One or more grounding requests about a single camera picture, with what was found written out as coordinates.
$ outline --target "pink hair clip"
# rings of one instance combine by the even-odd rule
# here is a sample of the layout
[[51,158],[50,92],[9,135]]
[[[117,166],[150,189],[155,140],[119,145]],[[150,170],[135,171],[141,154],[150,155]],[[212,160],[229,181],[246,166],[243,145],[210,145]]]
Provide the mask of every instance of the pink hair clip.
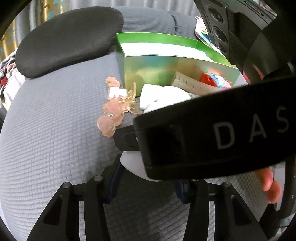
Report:
[[106,137],[114,135],[115,126],[122,123],[125,112],[131,112],[134,115],[140,113],[140,107],[135,99],[136,83],[133,84],[133,89],[127,91],[122,88],[120,82],[114,77],[106,79],[108,86],[107,99],[109,100],[103,106],[105,116],[100,116],[97,120],[97,125],[102,134]]

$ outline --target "hand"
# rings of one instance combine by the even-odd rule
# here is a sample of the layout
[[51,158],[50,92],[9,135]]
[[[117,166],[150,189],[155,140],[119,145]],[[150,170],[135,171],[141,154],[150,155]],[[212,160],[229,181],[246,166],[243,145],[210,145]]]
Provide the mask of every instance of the hand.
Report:
[[277,203],[281,197],[281,185],[274,181],[274,174],[272,171],[269,168],[263,168],[255,171],[255,176],[259,179],[268,203]]

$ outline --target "green box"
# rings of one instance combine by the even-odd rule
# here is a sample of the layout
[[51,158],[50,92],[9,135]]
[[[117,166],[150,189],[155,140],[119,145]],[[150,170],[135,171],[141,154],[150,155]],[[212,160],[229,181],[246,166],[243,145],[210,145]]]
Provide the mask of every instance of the green box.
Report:
[[195,80],[199,80],[203,73],[212,73],[221,75],[232,84],[240,74],[223,55],[190,38],[136,32],[118,33],[117,40],[121,79],[128,90],[132,89],[133,82],[136,83],[137,96],[140,96],[144,84],[171,85],[175,72]]

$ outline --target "gray car seat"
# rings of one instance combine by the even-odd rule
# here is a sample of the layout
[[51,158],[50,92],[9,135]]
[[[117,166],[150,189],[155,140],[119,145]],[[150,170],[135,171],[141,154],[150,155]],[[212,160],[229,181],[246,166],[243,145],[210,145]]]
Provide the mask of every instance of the gray car seat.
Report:
[[[148,8],[117,9],[124,18],[123,31],[194,37],[194,25],[187,26],[184,20],[190,18],[193,23],[193,17]],[[101,174],[119,153],[113,139],[102,136],[96,126],[106,102],[105,79],[109,76],[120,80],[114,51],[29,79],[17,93],[0,135],[0,202],[16,240],[27,239],[63,182],[86,182]],[[133,117],[125,114],[120,127],[131,124]],[[267,201],[254,174],[207,181],[221,184],[226,180],[259,220]],[[154,183],[127,170],[116,198],[104,208],[115,241],[182,240],[189,212],[189,205],[178,200],[172,181]],[[85,240],[83,205],[79,212],[80,239]],[[208,240],[213,240],[213,204],[209,215]]]

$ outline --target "black headrest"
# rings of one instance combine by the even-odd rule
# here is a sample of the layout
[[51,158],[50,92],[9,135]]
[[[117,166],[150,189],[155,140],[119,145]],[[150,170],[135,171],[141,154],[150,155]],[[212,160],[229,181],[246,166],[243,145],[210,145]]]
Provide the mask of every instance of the black headrest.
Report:
[[25,77],[36,78],[108,53],[121,32],[123,16],[110,7],[88,7],[60,14],[30,32],[15,62]]

